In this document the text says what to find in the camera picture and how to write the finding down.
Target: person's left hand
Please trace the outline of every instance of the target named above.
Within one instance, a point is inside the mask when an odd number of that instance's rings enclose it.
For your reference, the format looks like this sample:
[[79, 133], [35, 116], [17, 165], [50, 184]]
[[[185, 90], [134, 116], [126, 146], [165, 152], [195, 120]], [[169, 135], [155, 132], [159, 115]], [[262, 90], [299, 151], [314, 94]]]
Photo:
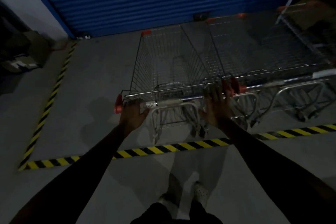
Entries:
[[125, 126], [125, 137], [140, 127], [149, 113], [149, 108], [145, 109], [143, 113], [140, 113], [141, 102], [141, 99], [131, 100], [122, 107], [119, 124]]

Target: black pants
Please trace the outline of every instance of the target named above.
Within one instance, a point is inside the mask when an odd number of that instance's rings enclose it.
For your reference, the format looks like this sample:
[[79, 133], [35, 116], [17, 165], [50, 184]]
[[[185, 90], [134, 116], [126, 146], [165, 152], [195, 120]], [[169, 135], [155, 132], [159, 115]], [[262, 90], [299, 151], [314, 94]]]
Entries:
[[[211, 224], [223, 224], [216, 216], [207, 213], [201, 203], [193, 200], [190, 206], [189, 212], [190, 222], [192, 223], [211, 223]], [[133, 220], [131, 224], [148, 224], [148, 223], [174, 223], [178, 220], [172, 220], [168, 209], [160, 204], [152, 204], [147, 211], [139, 218]]]

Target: yellow and black hazard tape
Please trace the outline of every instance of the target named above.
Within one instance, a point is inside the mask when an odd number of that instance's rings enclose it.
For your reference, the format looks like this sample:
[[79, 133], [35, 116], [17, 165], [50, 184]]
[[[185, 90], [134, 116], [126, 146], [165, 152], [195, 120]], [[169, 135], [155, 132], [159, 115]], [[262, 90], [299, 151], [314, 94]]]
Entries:
[[68, 65], [69, 65], [70, 59], [72, 57], [72, 53], [75, 50], [76, 44], [77, 44], [77, 42], [72, 43], [72, 45], [70, 47], [70, 50], [68, 52], [68, 56], [66, 57], [66, 59], [64, 61], [64, 65], [62, 66], [62, 70], [61, 70], [61, 72], [60, 72], [60, 74], [59, 74], [59, 76], [57, 78], [57, 81], [56, 81], [53, 89], [52, 89], [52, 92], [51, 92], [51, 95], [50, 95], [50, 97], [48, 99], [46, 107], [44, 108], [43, 114], [42, 114], [42, 116], [41, 116], [41, 118], [40, 118], [40, 120], [39, 120], [39, 122], [37, 124], [37, 128], [35, 129], [35, 132], [33, 133], [33, 136], [32, 136], [32, 138], [30, 140], [30, 143], [29, 143], [29, 145], [27, 147], [27, 150], [26, 150], [26, 152], [23, 155], [23, 160], [20, 162], [19, 171], [24, 170], [27, 167], [27, 162], [28, 162], [28, 160], [29, 160], [29, 158], [30, 158], [30, 156], [31, 156], [34, 148], [35, 148], [35, 144], [37, 142], [37, 139], [40, 137], [41, 130], [42, 130], [44, 124], [45, 124], [46, 118], [49, 115], [50, 109], [53, 106], [53, 103], [55, 101], [55, 97], [57, 95], [57, 92], [58, 92], [58, 89], [59, 89], [59, 87], [61, 85], [61, 82], [62, 82], [62, 80], [64, 78], [65, 72], [66, 72], [66, 70], [68, 68]]
[[[276, 131], [276, 132], [259, 133], [253, 136], [259, 140], [266, 141], [266, 140], [273, 140], [273, 139], [278, 139], [278, 138], [293, 138], [293, 137], [309, 136], [309, 135], [329, 133], [329, 132], [335, 132], [335, 131], [336, 131], [336, 124], [326, 124], [326, 125], [320, 125], [320, 126], [315, 126], [315, 127], [295, 128], [295, 129], [288, 129], [288, 130]], [[144, 148], [138, 148], [138, 149], [118, 151], [115, 153], [113, 159], [131, 158], [131, 157], [146, 156], [146, 155], [153, 155], [153, 154], [163, 154], [163, 153], [176, 152], [176, 151], [197, 150], [197, 149], [212, 148], [212, 147], [218, 147], [218, 146], [226, 146], [230, 144], [232, 144], [232, 142], [228, 138], [217, 138], [217, 139], [203, 140], [203, 141], [197, 141], [197, 142], [151, 146], [151, 147], [144, 147]], [[80, 158], [81, 158], [80, 155], [76, 155], [76, 156], [64, 157], [64, 158], [30, 161], [27, 163], [24, 169], [31, 170], [31, 169], [39, 169], [39, 168], [47, 168], [47, 167], [66, 166], [66, 165], [76, 162]]]

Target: person's right arm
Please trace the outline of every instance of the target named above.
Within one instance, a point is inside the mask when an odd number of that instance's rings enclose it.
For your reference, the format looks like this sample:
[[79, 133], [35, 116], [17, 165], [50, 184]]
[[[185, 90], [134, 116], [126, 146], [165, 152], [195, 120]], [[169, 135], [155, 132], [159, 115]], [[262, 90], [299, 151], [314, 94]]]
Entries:
[[267, 195], [291, 223], [333, 222], [336, 192], [309, 171], [240, 128], [230, 117], [221, 87], [205, 92], [207, 112], [199, 114], [232, 140]]

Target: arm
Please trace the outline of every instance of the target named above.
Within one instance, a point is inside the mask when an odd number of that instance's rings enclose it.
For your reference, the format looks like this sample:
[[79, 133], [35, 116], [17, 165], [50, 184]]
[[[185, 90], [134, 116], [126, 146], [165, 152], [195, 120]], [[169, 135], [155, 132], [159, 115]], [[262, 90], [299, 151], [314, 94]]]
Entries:
[[241, 154], [267, 195], [291, 223], [330, 222], [336, 192], [322, 180], [241, 129], [230, 117], [229, 96], [222, 88], [205, 93], [207, 113], [199, 114], [223, 131]]
[[16, 223], [75, 223], [124, 139], [140, 127], [140, 101], [128, 102], [119, 125], [103, 140], [42, 188], [13, 218]]

